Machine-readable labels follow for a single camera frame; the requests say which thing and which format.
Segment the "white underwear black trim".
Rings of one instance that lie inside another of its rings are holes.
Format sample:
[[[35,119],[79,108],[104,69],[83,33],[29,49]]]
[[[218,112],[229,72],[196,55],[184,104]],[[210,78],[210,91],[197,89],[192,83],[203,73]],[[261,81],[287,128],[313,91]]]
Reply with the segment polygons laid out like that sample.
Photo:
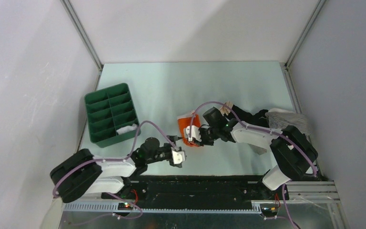
[[[130,132],[135,134],[137,129],[138,129],[138,125],[134,123],[134,124],[127,125],[127,126],[120,127],[118,129],[116,129],[116,133],[118,135],[123,135],[123,134],[127,134],[127,133],[130,133]]]

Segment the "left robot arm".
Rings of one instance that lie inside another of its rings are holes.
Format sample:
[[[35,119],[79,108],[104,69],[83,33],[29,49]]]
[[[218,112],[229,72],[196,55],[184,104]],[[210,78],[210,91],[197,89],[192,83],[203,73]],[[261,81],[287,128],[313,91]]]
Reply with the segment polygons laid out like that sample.
[[[127,198],[132,192],[129,179],[147,171],[149,164],[167,161],[172,167],[182,167],[186,153],[181,147],[173,147],[178,139],[171,136],[168,143],[161,145],[157,138],[147,138],[127,159],[103,158],[93,155],[87,148],[79,150],[50,172],[53,195],[64,203],[94,193],[112,193]]]

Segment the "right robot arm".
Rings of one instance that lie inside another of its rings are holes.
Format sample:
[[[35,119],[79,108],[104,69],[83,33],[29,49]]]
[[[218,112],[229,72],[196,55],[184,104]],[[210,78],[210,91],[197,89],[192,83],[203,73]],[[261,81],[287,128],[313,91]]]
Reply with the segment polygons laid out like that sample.
[[[256,114],[236,105],[212,107],[203,114],[207,124],[187,127],[189,139],[199,146],[215,140],[244,143],[258,154],[271,152],[276,166],[268,170],[258,186],[263,199],[271,199],[288,181],[316,178],[318,152],[307,139],[308,120],[301,114],[282,109],[261,110]]]

